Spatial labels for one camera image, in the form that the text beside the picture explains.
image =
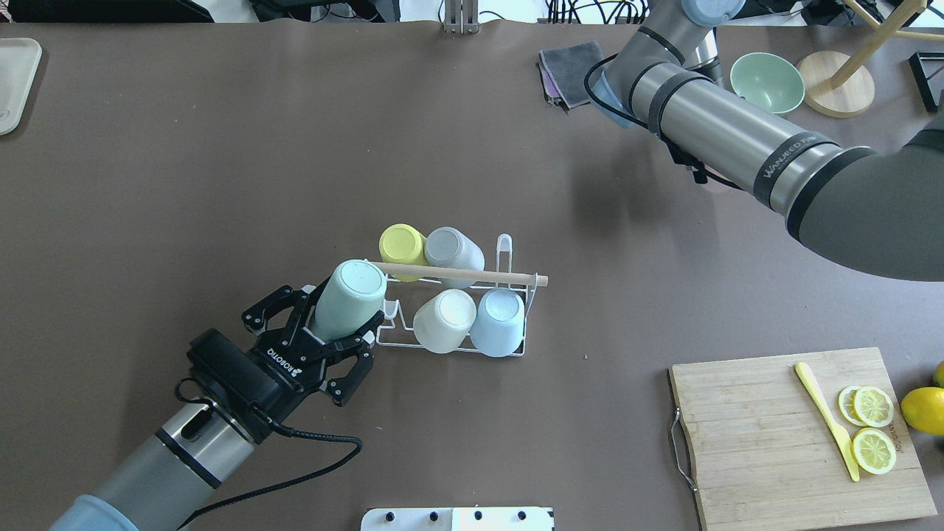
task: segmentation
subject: plastic knife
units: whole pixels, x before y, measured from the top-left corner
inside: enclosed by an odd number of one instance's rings
[[[813,375],[810,366],[806,362],[799,362],[794,369],[797,371],[797,375],[800,376],[803,386],[806,387],[806,392],[810,394],[813,402],[817,405],[819,413],[826,420],[826,425],[829,426],[829,431],[833,434],[839,452],[842,454],[842,459],[846,462],[846,468],[849,469],[849,476],[852,481],[859,481],[859,464],[852,457],[852,440],[849,438],[849,432],[833,418],[833,413],[826,405],[822,389],[819,388],[817,377]]]

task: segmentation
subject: lemon slice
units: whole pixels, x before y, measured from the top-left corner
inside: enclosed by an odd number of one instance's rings
[[[866,426],[881,428],[891,422],[895,408],[882,389],[866,385],[852,395],[852,410]]]
[[[842,416],[845,417],[846,420],[856,426],[865,426],[866,424],[855,414],[855,408],[852,405],[852,399],[855,398],[855,391],[858,391],[860,388],[861,387],[858,385],[850,385],[839,391],[839,413],[842,413]]]
[[[852,438],[852,455],[866,471],[884,474],[895,466],[895,443],[882,430],[862,428]]]

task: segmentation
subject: gray cloth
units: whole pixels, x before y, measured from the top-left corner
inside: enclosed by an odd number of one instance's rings
[[[599,44],[590,42],[569,48],[541,50],[538,56],[568,109],[579,107],[590,101],[590,96],[583,88],[583,78],[591,66],[603,59]],[[591,86],[598,77],[599,72],[596,72],[590,78]]]

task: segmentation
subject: wooden rod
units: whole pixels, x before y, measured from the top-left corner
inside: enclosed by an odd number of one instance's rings
[[[895,37],[904,37],[905,39],[918,39],[919,41],[934,41],[935,43],[944,43],[944,35],[939,33],[923,33],[920,31],[902,31],[895,32]]]
[[[452,279],[457,281],[475,281],[482,283],[523,284],[545,287],[548,277],[537,275],[537,284],[534,275],[527,273],[500,273],[497,271],[477,271],[475,269],[453,269],[451,267],[433,267],[431,265],[387,264],[386,262],[371,262],[378,269],[388,275],[403,275],[407,277],[430,277],[433,279]]]
[[[879,46],[895,35],[895,33],[904,26],[904,23],[908,22],[911,15],[921,12],[925,6],[927,6],[926,0],[904,0],[900,6],[892,11],[885,22],[875,30],[875,33],[872,33],[871,37],[866,41],[866,44],[830,77],[830,86],[837,89],[848,81],[849,78],[852,77],[852,74],[855,74],[855,72],[866,63],[868,58],[872,57],[872,54],[879,49]]]
[[[872,26],[872,28],[878,28],[882,23],[875,20],[875,17],[871,15],[868,11],[865,10],[858,2],[855,0],[843,0],[847,6],[849,6],[855,14],[859,15],[859,18],[866,21],[866,24]],[[919,9],[919,13],[925,10],[926,6],[922,6]],[[919,41],[933,41],[935,43],[944,43],[944,35],[940,33],[924,33],[921,31],[904,31],[899,29],[895,32],[895,37],[900,37],[902,39],[918,39]]]

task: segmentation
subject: cutting board handle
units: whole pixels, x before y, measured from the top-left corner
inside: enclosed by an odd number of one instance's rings
[[[695,482],[694,479],[684,470],[682,470],[682,460],[679,458],[679,445],[675,441],[675,427],[681,426],[682,422],[682,409],[679,407],[675,408],[675,418],[672,420],[672,424],[668,427],[668,440],[672,443],[672,455],[675,456],[675,468],[679,469],[679,473],[685,478],[685,481],[688,483],[688,487],[692,489],[692,492],[699,491],[699,484]]]

